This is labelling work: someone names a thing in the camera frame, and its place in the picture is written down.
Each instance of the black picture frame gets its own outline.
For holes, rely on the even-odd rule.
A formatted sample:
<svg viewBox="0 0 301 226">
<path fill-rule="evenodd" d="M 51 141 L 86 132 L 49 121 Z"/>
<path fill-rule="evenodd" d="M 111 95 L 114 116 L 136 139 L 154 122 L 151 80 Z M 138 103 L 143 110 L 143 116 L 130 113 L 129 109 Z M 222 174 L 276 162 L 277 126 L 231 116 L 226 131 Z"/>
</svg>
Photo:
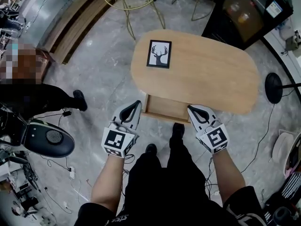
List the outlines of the black picture frame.
<svg viewBox="0 0 301 226">
<path fill-rule="evenodd" d="M 150 64 L 150 56 L 151 56 L 151 46 L 153 42 L 158 42 L 158 43 L 168 43 L 169 48 L 168 48 L 168 57 L 167 57 L 167 64 L 166 65 L 151 65 Z M 150 47 L 149 47 L 149 54 L 147 56 L 147 62 L 146 66 L 147 67 L 156 67 L 156 68 L 164 68 L 164 69 L 169 69 L 169 64 L 170 64 L 170 55 L 171 55 L 171 41 L 164 41 L 164 40 L 151 40 L 150 41 Z"/>
</svg>

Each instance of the black shirt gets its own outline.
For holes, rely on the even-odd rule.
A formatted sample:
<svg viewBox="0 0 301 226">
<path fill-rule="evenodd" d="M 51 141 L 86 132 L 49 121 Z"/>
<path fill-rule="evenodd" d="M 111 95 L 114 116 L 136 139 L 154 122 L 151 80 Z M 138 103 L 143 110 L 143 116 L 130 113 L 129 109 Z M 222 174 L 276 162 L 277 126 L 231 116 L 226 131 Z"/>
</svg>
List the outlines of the black shirt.
<svg viewBox="0 0 301 226">
<path fill-rule="evenodd" d="M 75 226 L 132 226 L 132 225 L 225 225 L 225 226 L 262 226 L 265 219 L 257 200 L 254 188 L 247 186 L 235 192 L 223 208 L 206 198 L 202 202 L 177 203 L 177 195 L 172 200 L 162 202 L 158 197 L 156 205 L 136 205 L 124 209 L 117 217 L 107 208 L 86 203 L 79 210 Z"/>
</svg>

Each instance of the oval tabletop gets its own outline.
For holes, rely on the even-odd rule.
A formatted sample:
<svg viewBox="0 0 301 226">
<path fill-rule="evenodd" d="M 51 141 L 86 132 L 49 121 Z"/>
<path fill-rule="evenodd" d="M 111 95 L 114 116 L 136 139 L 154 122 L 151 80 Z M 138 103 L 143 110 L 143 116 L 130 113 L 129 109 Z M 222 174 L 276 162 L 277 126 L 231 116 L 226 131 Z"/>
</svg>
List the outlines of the oval tabletop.
<svg viewBox="0 0 301 226">
<path fill-rule="evenodd" d="M 168 69 L 146 66 L 150 40 L 172 42 Z M 250 112 L 258 94 L 257 67 L 245 51 L 172 30 L 154 30 L 139 40 L 131 73 L 149 95 L 237 114 Z"/>
</svg>

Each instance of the forearm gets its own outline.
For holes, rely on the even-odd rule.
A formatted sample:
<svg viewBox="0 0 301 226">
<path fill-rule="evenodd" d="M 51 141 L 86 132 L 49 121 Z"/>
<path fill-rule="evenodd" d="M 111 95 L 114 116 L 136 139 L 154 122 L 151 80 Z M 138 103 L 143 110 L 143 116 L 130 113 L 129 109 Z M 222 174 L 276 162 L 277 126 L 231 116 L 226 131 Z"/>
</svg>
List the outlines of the forearm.
<svg viewBox="0 0 301 226">
<path fill-rule="evenodd" d="M 124 159 L 109 155 L 95 182 L 91 202 L 98 203 L 116 213 L 121 196 Z"/>
<path fill-rule="evenodd" d="M 227 149 L 214 154 L 213 161 L 222 203 L 225 203 L 238 189 L 245 187 L 246 183 Z"/>
</svg>

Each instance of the table drawer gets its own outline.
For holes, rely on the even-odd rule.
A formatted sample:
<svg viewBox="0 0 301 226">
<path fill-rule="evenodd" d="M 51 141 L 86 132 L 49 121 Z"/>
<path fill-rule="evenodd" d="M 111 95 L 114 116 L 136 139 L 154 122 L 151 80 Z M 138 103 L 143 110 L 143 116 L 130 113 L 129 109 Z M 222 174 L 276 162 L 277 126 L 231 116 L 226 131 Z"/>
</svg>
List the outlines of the table drawer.
<svg viewBox="0 0 301 226">
<path fill-rule="evenodd" d="M 143 114 L 157 119 L 190 123 L 188 103 L 146 95 Z"/>
</svg>

